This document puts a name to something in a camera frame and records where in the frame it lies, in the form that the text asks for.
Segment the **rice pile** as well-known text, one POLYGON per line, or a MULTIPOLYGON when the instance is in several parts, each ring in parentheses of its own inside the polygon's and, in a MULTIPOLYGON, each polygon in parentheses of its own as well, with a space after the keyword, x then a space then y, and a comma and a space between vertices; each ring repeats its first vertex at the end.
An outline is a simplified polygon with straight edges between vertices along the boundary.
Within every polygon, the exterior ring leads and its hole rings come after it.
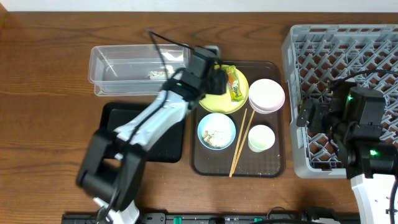
POLYGON ((226 147, 231 141, 231 133, 227 131, 205 131, 203 141, 212 148, 226 147))

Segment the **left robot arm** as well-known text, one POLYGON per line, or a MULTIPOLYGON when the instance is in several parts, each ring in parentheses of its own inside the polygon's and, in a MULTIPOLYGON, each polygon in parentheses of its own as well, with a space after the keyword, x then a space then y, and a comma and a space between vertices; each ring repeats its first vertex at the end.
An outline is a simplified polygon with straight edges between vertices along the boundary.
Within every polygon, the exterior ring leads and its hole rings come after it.
POLYGON ((130 122, 110 131, 98 129, 76 177, 77 186, 103 204, 96 223, 135 223, 132 212, 153 145, 194 110, 207 94, 226 93, 227 74, 217 46, 197 46, 185 68, 162 85, 158 97, 130 122))

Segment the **pink bowl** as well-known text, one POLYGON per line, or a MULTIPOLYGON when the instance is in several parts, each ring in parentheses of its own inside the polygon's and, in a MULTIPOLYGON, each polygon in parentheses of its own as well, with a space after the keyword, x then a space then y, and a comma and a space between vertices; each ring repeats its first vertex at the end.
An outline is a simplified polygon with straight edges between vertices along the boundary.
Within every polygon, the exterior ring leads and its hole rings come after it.
POLYGON ((249 87, 249 104, 257 113, 273 113, 281 109, 284 102, 284 90, 281 85, 274 80, 256 80, 249 87))

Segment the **light blue bowl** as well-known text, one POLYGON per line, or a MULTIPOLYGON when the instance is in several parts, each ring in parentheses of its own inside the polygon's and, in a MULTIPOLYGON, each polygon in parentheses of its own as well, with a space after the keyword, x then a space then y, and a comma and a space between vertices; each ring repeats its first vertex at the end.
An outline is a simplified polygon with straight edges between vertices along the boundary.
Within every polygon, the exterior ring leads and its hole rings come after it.
POLYGON ((221 113, 204 116, 197 126, 199 141, 208 149, 219 151, 229 147, 236 137, 233 120, 221 113))

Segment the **white cup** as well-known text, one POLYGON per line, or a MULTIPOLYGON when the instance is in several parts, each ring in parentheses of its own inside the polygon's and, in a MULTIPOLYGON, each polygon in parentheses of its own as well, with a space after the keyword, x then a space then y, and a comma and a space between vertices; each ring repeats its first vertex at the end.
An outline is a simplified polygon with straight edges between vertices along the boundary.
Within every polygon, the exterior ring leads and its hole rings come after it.
POLYGON ((249 130, 248 146, 253 152, 270 149, 275 143, 273 130, 266 125, 256 125, 249 130))

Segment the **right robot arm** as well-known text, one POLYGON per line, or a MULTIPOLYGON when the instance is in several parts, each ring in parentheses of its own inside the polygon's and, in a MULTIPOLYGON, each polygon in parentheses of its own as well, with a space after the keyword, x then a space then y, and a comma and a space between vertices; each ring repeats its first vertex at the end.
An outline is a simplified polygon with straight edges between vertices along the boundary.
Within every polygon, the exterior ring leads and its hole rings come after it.
POLYGON ((361 223, 397 223, 397 148, 381 140, 380 91, 343 79, 328 84, 330 102, 303 100, 296 125, 323 133, 346 169, 361 223))

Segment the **white napkin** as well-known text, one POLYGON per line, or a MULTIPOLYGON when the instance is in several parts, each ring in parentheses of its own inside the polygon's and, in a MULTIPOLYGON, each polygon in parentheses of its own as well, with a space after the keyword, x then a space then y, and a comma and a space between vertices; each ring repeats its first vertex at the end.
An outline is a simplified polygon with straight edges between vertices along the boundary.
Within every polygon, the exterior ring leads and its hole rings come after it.
POLYGON ((167 80, 173 73, 173 66, 166 65, 156 68, 154 71, 150 71, 147 76, 150 80, 167 80))

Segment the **green snack wrapper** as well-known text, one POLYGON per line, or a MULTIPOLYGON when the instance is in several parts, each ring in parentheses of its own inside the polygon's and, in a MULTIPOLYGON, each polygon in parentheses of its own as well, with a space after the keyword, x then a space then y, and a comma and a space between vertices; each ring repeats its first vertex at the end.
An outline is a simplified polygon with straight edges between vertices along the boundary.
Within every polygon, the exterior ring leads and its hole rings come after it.
POLYGON ((239 102, 244 99, 241 93, 239 77, 234 65, 223 67, 223 70, 228 75, 228 88, 232 102, 239 102))

